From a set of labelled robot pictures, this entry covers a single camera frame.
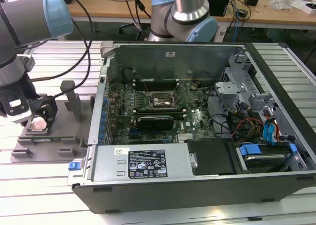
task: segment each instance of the wooden desk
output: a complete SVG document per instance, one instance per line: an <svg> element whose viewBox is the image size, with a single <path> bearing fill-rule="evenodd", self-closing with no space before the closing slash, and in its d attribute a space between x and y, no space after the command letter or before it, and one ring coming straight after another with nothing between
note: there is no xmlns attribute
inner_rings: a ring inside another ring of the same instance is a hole
<svg viewBox="0 0 316 225"><path fill-rule="evenodd" d="M112 0L79 0L87 9L94 22L132 22L130 13L128 11L125 1L112 1ZM152 12L152 0L141 0L146 7L146 11L151 14ZM135 3L129 1L131 11L136 17ZM87 17L83 9L73 1L68 5L68 8L78 21L87 21ZM139 16L144 23L150 23L150 19L145 13L139 11Z"/></svg>
<svg viewBox="0 0 316 225"><path fill-rule="evenodd" d="M112 0L80 0L90 13L94 22L132 22L127 5L125 2L117 2ZM146 11L151 14L151 1L142 0L146 7ZM245 27L254 28L279 28L279 29L316 29L316 16L308 15L303 11L292 8L292 10L276 10L270 8L271 0L259 0L257 6L251 6L251 17L245 22ZM136 17L135 4L130 1L130 7L134 17ZM247 7L237 1L239 8ZM86 14L81 7L73 2L68 5L71 14L75 20L87 21ZM146 14L139 11L139 16L143 23L150 23L150 19ZM232 7L229 6L224 17L216 17L219 29L217 31L215 41L223 41L223 34L229 26L233 18Z"/></svg>

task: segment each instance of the warning label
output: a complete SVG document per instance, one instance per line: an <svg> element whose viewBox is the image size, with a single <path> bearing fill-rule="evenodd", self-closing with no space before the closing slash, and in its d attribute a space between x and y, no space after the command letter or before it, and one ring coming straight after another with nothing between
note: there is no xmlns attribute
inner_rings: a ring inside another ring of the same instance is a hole
<svg viewBox="0 0 316 225"><path fill-rule="evenodd" d="M128 152L130 179L168 177L164 150Z"/></svg>

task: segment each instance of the slotted metal table surface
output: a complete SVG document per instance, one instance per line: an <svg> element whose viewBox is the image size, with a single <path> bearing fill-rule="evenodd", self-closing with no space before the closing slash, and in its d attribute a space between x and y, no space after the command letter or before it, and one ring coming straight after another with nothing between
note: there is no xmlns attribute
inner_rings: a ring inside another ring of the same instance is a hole
<svg viewBox="0 0 316 225"><path fill-rule="evenodd" d="M91 94L96 92L101 67L99 46L100 42L93 43L91 74L87 82L76 90L81 99L88 99ZM74 64L83 52L84 45L81 41L50 41L35 50L33 57L36 66L30 76L40 77L61 73ZM56 94L60 91L59 85L63 79L73 79L79 83L85 75L86 64L87 58L72 73L61 79L36 83L37 91ZM290 66L292 70L299 73L294 65ZM288 77L281 79L283 83L294 79L310 85L308 79L297 77L297 75L292 77L289 74ZM307 102L301 98L295 99L295 101L298 104ZM310 106L315 106L315 99L314 101L312 99L312 102L314 104L310 103ZM316 224L316 187L303 189L280 202L273 203L96 215L91 213L67 186L68 164L22 165L10 163L11 150L15 147L17 137L21 132L21 126L0 118L1 225L69 223L96 225ZM249 221L249 217L260 217L263 220L260 222Z"/></svg>
<svg viewBox="0 0 316 225"><path fill-rule="evenodd" d="M316 132L316 78L313 73L287 47L277 43L255 43L254 46ZM256 77L269 93L260 74Z"/></svg>

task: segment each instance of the gray 3d-printed holder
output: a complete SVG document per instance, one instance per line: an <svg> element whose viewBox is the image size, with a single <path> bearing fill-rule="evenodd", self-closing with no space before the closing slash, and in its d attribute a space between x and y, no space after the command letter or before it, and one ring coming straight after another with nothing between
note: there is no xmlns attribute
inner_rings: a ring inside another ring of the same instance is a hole
<svg viewBox="0 0 316 225"><path fill-rule="evenodd" d="M73 87L71 80L62 82L60 89ZM86 156L92 117L91 101L81 101L74 91L66 94L68 101L56 101L58 112L49 129L30 133L31 121L24 127L12 151L11 162L70 162Z"/></svg>

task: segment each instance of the white box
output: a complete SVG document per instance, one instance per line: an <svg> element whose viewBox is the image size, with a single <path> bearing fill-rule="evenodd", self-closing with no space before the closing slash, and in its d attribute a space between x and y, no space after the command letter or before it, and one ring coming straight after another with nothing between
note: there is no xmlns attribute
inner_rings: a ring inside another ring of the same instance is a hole
<svg viewBox="0 0 316 225"><path fill-rule="evenodd" d="M308 7L307 4L314 4L315 8L312 9L312 8ZM307 14L316 14L316 4L312 3L312 2L306 3L305 5L301 6L301 10L304 11L305 13L307 13Z"/></svg>

